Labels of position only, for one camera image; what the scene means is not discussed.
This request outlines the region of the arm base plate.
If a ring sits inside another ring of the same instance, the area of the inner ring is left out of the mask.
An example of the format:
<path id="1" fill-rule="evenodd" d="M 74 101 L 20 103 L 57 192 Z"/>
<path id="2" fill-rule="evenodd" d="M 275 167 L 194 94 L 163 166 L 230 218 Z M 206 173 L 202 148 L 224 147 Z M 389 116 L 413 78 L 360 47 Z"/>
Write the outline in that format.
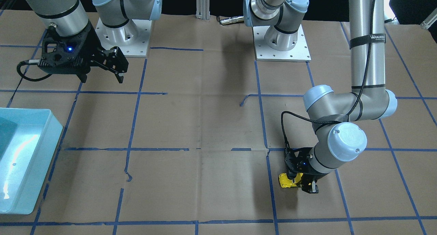
<path id="1" fill-rule="evenodd" d="M 281 33 L 274 26 L 253 27 L 257 61 L 311 61 L 302 25 L 292 34 Z"/>
<path id="2" fill-rule="evenodd" d="M 146 58 L 153 21 L 131 19 L 125 26 L 109 28 L 98 20 L 96 33 L 104 49 L 118 46 L 125 57 Z"/>

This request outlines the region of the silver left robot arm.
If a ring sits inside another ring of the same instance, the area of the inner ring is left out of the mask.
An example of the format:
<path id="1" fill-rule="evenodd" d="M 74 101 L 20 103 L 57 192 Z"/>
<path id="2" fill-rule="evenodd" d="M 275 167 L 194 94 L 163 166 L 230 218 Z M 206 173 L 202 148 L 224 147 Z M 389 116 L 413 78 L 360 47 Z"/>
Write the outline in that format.
<path id="1" fill-rule="evenodd" d="M 299 28 L 309 0 L 244 0 L 245 25 L 261 34 L 261 47 L 289 54 L 299 44 Z M 367 146 L 361 120 L 389 117 L 397 109 L 395 94 L 386 89 L 383 0 L 349 0 L 351 91 L 335 93 L 328 85 L 309 89 L 303 97 L 318 142 L 314 147 L 292 149 L 284 135 L 286 172 L 278 181 L 282 188 L 318 193 L 317 182 L 343 164 L 356 159 Z"/>

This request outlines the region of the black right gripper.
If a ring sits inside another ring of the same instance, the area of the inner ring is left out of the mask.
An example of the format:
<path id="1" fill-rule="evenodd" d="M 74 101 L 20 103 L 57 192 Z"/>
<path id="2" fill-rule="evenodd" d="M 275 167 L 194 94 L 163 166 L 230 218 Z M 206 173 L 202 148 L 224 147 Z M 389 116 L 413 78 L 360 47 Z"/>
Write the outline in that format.
<path id="1" fill-rule="evenodd" d="M 72 36 L 59 36 L 51 24 L 42 45 L 38 67 L 48 74 L 73 74 L 85 83 L 90 67 L 97 66 L 112 72 L 117 81 L 123 83 L 123 75 L 128 70 L 129 62 L 120 47 L 103 50 L 90 21 Z"/>

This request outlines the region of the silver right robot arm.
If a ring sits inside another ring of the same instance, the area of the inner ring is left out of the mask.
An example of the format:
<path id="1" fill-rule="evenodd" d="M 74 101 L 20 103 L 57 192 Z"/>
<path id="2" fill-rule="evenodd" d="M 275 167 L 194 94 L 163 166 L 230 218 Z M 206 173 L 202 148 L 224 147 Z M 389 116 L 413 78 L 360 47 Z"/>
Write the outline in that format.
<path id="1" fill-rule="evenodd" d="M 88 19 L 88 15 L 86 13 L 85 8 L 83 7 L 81 0 L 48 0 L 48 3 L 66 3 L 66 5 L 61 7 L 61 10 L 56 10 L 56 13 L 59 13 L 61 16 L 45 16 L 40 11 L 36 12 L 36 15 L 42 19 L 45 23 L 45 26 L 48 27 L 50 22 L 53 22 L 54 28 L 57 30 L 61 30 L 61 25 L 66 21 L 65 26 L 69 26 L 74 30 L 78 30 L 79 27 L 88 24 L 88 26 L 83 27 L 83 30 L 80 30 L 78 33 L 75 33 L 72 36 L 69 36 L 68 39 L 77 39 L 79 36 L 84 38 L 87 34 L 89 34 L 90 40 L 87 41 L 85 47 L 90 46 L 92 51 L 96 52 L 97 56 L 100 58 L 104 58 L 102 53 L 103 46 L 105 44 L 109 44 L 109 39 L 104 39 L 103 36 L 98 37 L 97 32 L 92 30 L 92 21 Z M 146 54 L 140 54 L 141 51 L 147 52 L 149 48 L 149 34 L 148 31 L 153 29 L 153 24 L 149 20 L 145 19 L 123 19 L 121 23 L 121 30 L 132 30 L 133 33 L 127 34 L 125 36 L 125 41 L 121 41 L 121 50 L 116 52 L 110 52 L 107 60 L 117 58 L 124 58 L 124 56 L 128 56 L 128 59 L 137 58 L 139 61 L 143 62 L 143 66 L 139 67 L 136 64 L 126 65 L 126 70 L 128 71 L 128 78 L 135 78 L 138 83 L 138 89 L 135 91 L 106 91 L 103 89 L 98 89 L 93 91 L 92 94 L 109 94 L 109 95 L 129 95 L 136 97 L 135 107 L 129 108 L 132 111 L 132 127 L 130 131 L 130 139 L 129 145 L 126 148 L 127 156 L 126 156 L 126 164 L 124 172 L 127 175 L 127 181 L 132 180 L 132 176 L 129 173 L 129 163 L 130 163 L 130 154 L 133 151 L 142 150 L 141 147 L 133 147 L 133 139 L 136 132 L 136 128 L 138 127 L 138 115 L 139 108 L 141 104 L 142 98 L 146 96 L 164 96 L 167 95 L 167 91 L 165 89 L 158 90 L 150 90 L 147 91 L 146 88 L 150 86 L 150 79 L 148 78 L 148 73 L 150 71 L 159 72 L 162 75 L 170 75 L 170 80 L 176 81 L 176 74 L 181 74 L 182 69 L 187 67 L 187 61 L 179 59 L 176 62 L 176 57 L 164 58 L 161 65 L 152 66 L 152 64 L 145 57 Z M 25 66 L 26 68 L 37 65 L 38 60 L 27 60 L 22 61 L 17 66 L 17 72 L 20 75 L 20 80 L 28 80 L 33 82 L 39 82 L 49 78 L 51 75 L 55 75 L 60 77 L 61 75 L 69 75 L 77 77 L 81 83 L 85 83 L 87 76 L 89 75 L 91 66 L 98 66 L 97 58 L 90 57 L 88 62 L 84 62 L 82 65 L 77 65 L 76 67 L 61 67 L 54 68 L 50 70 L 49 73 L 44 72 L 43 77 L 41 78 L 31 78 L 29 77 L 28 70 L 22 72 L 21 67 Z"/>

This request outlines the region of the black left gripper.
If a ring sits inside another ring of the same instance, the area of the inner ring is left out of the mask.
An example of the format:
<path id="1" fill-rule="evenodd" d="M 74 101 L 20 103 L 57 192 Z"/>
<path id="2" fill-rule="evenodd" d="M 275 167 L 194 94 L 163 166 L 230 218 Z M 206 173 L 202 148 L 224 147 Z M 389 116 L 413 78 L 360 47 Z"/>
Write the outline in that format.
<path id="1" fill-rule="evenodd" d="M 300 188 L 302 191 L 309 194 L 319 193 L 317 181 L 326 173 L 320 173 L 311 167 L 309 161 L 311 147 L 302 147 L 297 149 L 285 148 L 284 149 L 284 161 L 286 165 L 287 178 L 293 180 L 296 178 L 297 173 L 303 173 Z"/>

